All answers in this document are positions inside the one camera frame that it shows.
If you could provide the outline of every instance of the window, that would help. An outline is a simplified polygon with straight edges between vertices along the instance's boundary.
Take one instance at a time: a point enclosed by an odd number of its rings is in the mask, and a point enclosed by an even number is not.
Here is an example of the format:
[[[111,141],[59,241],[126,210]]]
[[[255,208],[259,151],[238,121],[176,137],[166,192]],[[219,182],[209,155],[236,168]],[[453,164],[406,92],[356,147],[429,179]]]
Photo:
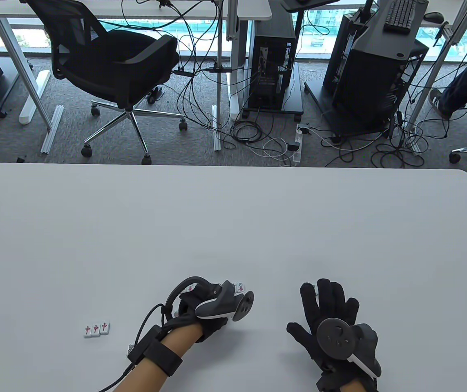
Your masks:
[[[343,15],[348,13],[354,13],[356,9],[325,9],[325,10],[313,10],[308,11],[304,15],[303,28],[301,30],[301,36],[298,44],[298,54],[302,58],[308,57],[323,57],[328,58],[333,51],[335,40],[338,34],[338,28],[340,21],[342,21]],[[26,19],[28,24],[32,24],[34,28],[24,28],[21,23],[21,19],[17,19],[17,27],[14,28],[17,40],[22,47],[34,47],[34,48],[49,48],[50,41],[46,36],[44,30],[39,28],[39,24],[36,24],[37,19]],[[297,14],[293,14],[293,21],[297,20]],[[128,19],[129,24],[136,26],[153,27],[160,26],[168,23],[170,20],[141,20],[141,19]],[[123,19],[104,19],[101,20],[103,26],[107,30],[117,28],[113,24],[125,25]],[[215,54],[217,51],[217,39],[214,39],[216,22],[212,24],[211,20],[195,20],[188,19],[188,25],[190,26],[195,37],[202,38],[197,41],[197,54],[203,56],[206,54],[208,49],[210,52]],[[142,31],[144,34],[148,34],[154,38],[160,37],[161,34],[170,34],[179,40],[179,50],[181,54],[188,55],[191,48],[193,47],[192,40],[188,35],[188,30],[185,23],[182,20],[175,21],[174,23],[160,29],[159,31]],[[435,40],[434,37],[437,34],[437,28],[423,27],[418,31],[417,38],[423,44],[429,47],[428,57],[435,58],[438,56],[443,39],[440,40],[439,45],[433,46]],[[223,40],[222,50],[226,56],[231,51],[231,42],[226,41],[226,23],[223,24]],[[467,31],[463,39],[458,45],[452,47],[449,51],[447,61],[461,61],[467,53]]]

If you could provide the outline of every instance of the black glove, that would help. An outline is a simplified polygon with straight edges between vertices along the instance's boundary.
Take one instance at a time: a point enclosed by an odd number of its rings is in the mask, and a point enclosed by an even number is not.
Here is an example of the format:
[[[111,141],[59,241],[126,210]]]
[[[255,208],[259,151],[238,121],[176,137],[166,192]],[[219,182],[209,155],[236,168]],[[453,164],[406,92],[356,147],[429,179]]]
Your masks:
[[[200,284],[197,284],[192,291],[187,293],[182,293],[179,295],[181,303],[179,304],[179,315],[168,321],[165,324],[173,324],[174,328],[183,327],[185,325],[191,325],[194,323],[199,323],[202,326],[202,336],[197,343],[205,341],[213,332],[218,331],[226,324],[228,319],[226,317],[215,318],[210,320],[198,319],[195,316],[195,309],[201,303],[215,298],[213,295],[213,288],[206,288]]]
[[[354,325],[359,311],[359,302],[355,298],[350,298],[346,302],[344,299],[344,290],[337,282],[330,282],[327,279],[317,281],[319,288],[319,304],[315,298],[315,289],[312,284],[304,283],[300,288],[302,297],[302,306],[304,306],[304,315],[306,322],[310,327],[311,334],[306,332],[301,325],[297,323],[288,323],[286,330],[299,342],[310,354],[312,360],[318,362],[326,358],[327,355],[321,350],[317,343],[315,334],[321,322],[325,319],[335,317]]]
[[[355,325],[359,302],[355,298],[349,298],[346,301],[344,290],[337,282],[320,279],[317,281],[317,287],[319,289],[319,304],[317,304],[315,289],[312,284],[304,283],[300,288],[304,315],[311,333],[304,330],[297,323],[288,323],[286,328],[287,332],[308,351],[312,360],[322,369],[322,377],[317,383],[317,388],[325,391],[338,390],[341,386],[359,379],[366,391],[376,391],[375,381],[361,368],[347,360],[331,358],[321,349],[317,341],[319,325],[325,319],[330,318],[341,319],[348,325],[353,325],[351,328],[354,330],[357,339],[360,341],[364,338],[361,327]],[[375,359],[375,346],[373,346],[372,351],[373,359]]]

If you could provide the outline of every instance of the forearm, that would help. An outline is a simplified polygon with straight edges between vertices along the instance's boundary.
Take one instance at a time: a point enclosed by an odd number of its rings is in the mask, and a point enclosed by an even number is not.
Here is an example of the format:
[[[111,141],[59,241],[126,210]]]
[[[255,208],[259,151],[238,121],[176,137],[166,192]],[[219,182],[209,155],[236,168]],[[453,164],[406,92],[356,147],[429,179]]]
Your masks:
[[[161,343],[182,357],[201,336],[201,325],[193,324],[174,329]],[[115,388],[114,392],[159,392],[167,377],[161,368],[145,358]]]
[[[366,392],[360,381],[354,380],[340,388],[340,392]]]

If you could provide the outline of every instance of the sneaker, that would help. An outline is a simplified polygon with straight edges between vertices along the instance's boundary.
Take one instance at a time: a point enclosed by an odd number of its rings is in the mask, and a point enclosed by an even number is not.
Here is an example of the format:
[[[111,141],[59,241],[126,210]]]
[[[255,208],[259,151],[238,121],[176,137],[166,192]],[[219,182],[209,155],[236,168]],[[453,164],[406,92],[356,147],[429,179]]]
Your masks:
[[[435,110],[439,116],[441,116],[444,120],[449,120],[453,112],[448,112],[442,108],[442,104],[440,103],[441,95],[442,93],[434,88],[429,92],[428,101],[431,104],[431,107],[433,107],[433,110]]]

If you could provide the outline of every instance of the black mesh chair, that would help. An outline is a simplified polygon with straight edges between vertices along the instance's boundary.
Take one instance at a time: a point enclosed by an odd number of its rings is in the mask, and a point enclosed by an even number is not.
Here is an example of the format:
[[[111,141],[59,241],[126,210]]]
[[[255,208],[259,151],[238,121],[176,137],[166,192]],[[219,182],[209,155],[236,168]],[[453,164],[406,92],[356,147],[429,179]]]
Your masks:
[[[89,143],[93,139],[127,118],[144,149],[143,165],[150,165],[152,160],[136,116],[179,118],[179,129],[187,129],[181,114],[137,108],[155,86],[168,81],[179,61],[174,37],[162,36],[156,40],[131,31],[106,31],[83,3],[74,0],[26,2],[50,37],[54,76],[66,78],[89,94],[115,102],[92,101],[92,115],[99,115],[98,106],[121,112],[84,140],[84,157],[92,156]]]

